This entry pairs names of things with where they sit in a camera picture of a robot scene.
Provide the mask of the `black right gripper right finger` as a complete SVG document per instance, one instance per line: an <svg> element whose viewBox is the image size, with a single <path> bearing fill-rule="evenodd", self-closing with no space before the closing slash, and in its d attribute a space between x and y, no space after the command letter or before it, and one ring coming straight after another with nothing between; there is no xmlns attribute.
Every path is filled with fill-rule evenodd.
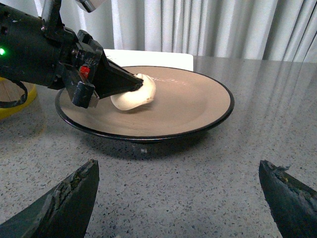
<svg viewBox="0 0 317 238"><path fill-rule="evenodd" d="M278 230L284 238L317 236L317 192L267 160L259 179Z"/></svg>

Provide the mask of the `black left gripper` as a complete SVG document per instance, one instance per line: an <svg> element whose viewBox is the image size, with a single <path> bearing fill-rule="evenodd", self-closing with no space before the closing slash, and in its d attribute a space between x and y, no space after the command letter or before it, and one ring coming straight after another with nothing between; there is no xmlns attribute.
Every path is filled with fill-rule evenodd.
<svg viewBox="0 0 317 238"><path fill-rule="evenodd" d="M101 45L89 33L65 27L60 8L60 0L44 2L41 31L59 46L54 80L63 82L72 104L96 107L100 98L140 89L143 80L102 56Z"/></svg>

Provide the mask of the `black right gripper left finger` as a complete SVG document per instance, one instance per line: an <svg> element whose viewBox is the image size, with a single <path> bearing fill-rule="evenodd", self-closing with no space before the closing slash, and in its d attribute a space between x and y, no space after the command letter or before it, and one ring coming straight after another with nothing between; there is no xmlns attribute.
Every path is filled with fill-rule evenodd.
<svg viewBox="0 0 317 238"><path fill-rule="evenodd" d="M0 226L2 238L83 238L99 185L97 160L89 160Z"/></svg>

